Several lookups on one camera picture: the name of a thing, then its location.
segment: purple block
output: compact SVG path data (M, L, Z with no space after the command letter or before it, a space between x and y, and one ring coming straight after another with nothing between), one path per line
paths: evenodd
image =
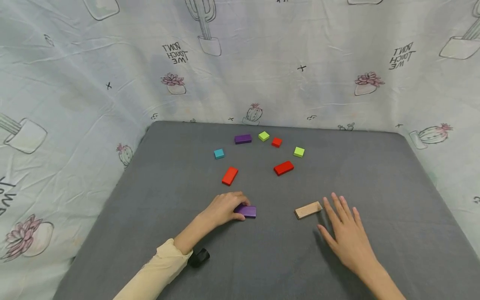
M235 137L235 144L245 144L245 143L251 143L251 142L252 142L252 136L249 134L237 135Z
M233 212L242 214L245 218L255 218L257 216L257 207L240 204L233 210Z

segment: red cube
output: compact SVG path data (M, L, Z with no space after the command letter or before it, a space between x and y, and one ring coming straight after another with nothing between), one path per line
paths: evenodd
M229 167L227 172L225 173L225 176L222 179L222 183L230 186L238 172L238 169L234 167Z
M273 168L273 171L275 171L277 176L280 176L280 175L283 175L287 172L292 171L293 168L294 168L293 164L289 160L287 160L283 164L280 164L280 165L276 166L275 168Z
M282 139L279 139L279 138L274 138L273 141L272 141L272 146L273 147L277 147L277 148L280 148L280 145L282 144Z

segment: beige sleeve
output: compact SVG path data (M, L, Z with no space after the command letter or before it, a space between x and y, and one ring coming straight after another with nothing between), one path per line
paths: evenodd
M155 300L167 284L187 265L192 251L183 255L167 240L113 300Z

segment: white curtain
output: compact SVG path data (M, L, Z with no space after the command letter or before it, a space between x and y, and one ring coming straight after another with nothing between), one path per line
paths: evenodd
M476 1L4 0L0 28L0 299L52 298L155 120L398 132L480 253Z

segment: green block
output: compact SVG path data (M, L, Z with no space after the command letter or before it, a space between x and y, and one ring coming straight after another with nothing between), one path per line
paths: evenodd
M258 138L262 140L262 142L265 142L270 138L270 135L267 132L262 132L261 134L258 135Z
M305 153L305 149L300 147L295 147L295 151L293 152L293 155L297 157L303 157L303 153Z

